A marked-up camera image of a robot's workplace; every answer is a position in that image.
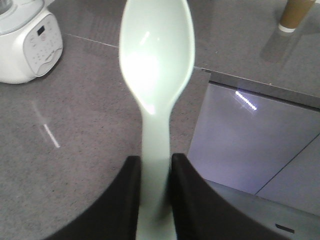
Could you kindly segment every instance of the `white appliance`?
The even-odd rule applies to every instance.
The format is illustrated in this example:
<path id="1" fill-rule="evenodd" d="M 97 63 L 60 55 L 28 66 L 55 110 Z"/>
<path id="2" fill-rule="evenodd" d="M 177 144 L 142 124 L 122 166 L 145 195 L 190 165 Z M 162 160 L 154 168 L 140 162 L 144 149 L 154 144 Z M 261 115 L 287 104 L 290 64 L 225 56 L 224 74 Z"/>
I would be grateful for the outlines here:
<path id="1" fill-rule="evenodd" d="M 0 0 L 0 82 L 45 75 L 62 50 L 58 22 L 43 0 Z"/>

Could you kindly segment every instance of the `gray countertop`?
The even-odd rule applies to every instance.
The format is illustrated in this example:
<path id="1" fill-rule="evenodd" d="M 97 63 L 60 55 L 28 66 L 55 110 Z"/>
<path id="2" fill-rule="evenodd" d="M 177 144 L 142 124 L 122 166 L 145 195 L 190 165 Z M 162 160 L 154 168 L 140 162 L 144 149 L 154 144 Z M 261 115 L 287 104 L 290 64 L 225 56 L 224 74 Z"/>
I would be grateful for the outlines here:
<path id="1" fill-rule="evenodd" d="M 29 83 L 0 83 L 0 239 L 52 234 L 97 199 L 127 156 L 140 154 L 141 116 L 118 63 L 125 2 L 56 0 L 49 9 L 63 32 L 59 63 Z M 296 102 L 319 107 L 319 5 L 270 63 L 263 49 L 285 0 L 188 2 L 197 67 L 171 116 L 172 152 L 188 152 L 210 74 L 243 89 L 262 83 L 306 95 Z"/>

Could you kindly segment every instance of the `spoon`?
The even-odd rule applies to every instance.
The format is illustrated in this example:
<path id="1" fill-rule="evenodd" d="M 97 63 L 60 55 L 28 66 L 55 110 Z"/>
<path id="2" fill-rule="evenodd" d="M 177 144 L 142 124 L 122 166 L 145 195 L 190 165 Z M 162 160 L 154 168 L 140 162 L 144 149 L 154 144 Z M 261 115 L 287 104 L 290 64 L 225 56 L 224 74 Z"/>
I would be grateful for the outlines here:
<path id="1" fill-rule="evenodd" d="M 169 120 L 187 85 L 195 39 L 186 0 L 128 0 L 119 42 L 120 68 L 142 115 L 142 173 L 137 240 L 176 239 L 167 196 Z"/>

